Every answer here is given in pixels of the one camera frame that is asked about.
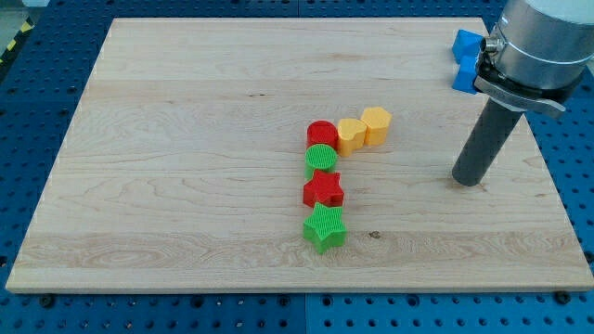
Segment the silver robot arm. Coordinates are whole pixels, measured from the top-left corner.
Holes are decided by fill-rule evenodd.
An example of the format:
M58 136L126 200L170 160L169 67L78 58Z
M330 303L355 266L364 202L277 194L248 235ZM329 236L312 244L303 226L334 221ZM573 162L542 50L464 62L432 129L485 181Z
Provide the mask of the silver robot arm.
M509 0L481 42L475 88L559 118L593 58L593 0Z

